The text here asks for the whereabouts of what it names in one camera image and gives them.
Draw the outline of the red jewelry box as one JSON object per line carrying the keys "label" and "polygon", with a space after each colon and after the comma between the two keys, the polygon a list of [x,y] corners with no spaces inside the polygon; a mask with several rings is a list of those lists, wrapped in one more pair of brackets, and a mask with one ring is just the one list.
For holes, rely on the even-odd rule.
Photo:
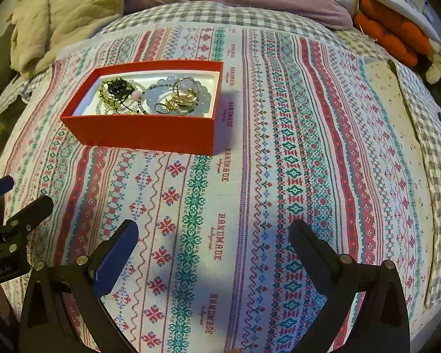
{"label": "red jewelry box", "polygon": [[[224,63],[221,61],[143,61],[94,69],[62,111],[60,119],[87,146],[122,147],[151,151],[208,155],[215,154],[216,112],[221,101]],[[153,80],[170,72],[196,74],[211,94],[209,110],[203,116],[162,114],[85,115],[105,77],[134,76]]]}

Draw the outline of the black flower hair clip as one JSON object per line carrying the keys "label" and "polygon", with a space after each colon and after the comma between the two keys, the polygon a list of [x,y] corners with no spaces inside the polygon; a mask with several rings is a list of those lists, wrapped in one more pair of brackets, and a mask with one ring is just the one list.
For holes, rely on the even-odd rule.
{"label": "black flower hair clip", "polygon": [[107,81],[106,85],[108,93],[118,100],[127,98],[134,91],[133,85],[122,78]]}

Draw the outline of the pink bead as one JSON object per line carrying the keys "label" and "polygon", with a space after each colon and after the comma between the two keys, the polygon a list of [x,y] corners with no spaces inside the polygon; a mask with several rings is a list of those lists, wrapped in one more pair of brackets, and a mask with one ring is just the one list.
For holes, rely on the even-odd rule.
{"label": "pink bead", "polygon": [[134,90],[131,92],[131,100],[135,102],[141,102],[144,98],[144,93],[139,90]]}

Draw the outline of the beige fleece blanket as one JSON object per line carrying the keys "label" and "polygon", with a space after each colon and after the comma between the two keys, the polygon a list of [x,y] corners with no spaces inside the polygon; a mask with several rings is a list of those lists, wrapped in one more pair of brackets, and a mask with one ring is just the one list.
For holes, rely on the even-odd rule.
{"label": "beige fleece blanket", "polygon": [[124,0],[17,0],[7,18],[14,26],[11,68],[33,78],[62,48],[91,37],[123,11]]}

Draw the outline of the gold rings cluster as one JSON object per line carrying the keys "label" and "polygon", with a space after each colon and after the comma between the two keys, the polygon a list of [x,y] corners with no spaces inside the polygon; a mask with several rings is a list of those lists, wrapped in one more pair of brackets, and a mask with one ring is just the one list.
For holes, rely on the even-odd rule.
{"label": "gold rings cluster", "polygon": [[179,114],[187,116],[199,104],[200,86],[192,77],[177,79],[168,98],[156,103],[153,108],[158,114]]}

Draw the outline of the patterned cross-stitch bedspread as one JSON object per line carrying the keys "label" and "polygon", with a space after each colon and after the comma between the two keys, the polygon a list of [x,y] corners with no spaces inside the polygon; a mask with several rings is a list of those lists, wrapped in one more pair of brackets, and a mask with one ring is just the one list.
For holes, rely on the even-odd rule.
{"label": "patterned cross-stitch bedspread", "polygon": [[[211,156],[81,144],[61,120],[98,67],[223,63]],[[60,56],[0,159],[12,215],[41,194],[54,210],[33,262],[73,262],[125,219],[139,240],[104,298],[139,352],[286,352],[324,299],[288,242],[302,218],[357,262],[393,261],[410,335],[427,300],[433,215],[419,142],[395,76],[325,39],[208,23],[142,25]]]}

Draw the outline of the orange plush toy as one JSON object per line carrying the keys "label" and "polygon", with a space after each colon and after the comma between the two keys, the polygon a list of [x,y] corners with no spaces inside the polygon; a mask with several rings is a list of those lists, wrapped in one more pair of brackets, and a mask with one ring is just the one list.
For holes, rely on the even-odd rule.
{"label": "orange plush toy", "polygon": [[417,65],[419,55],[431,54],[430,39],[414,22],[376,0],[359,0],[353,22],[357,29],[410,68]]}

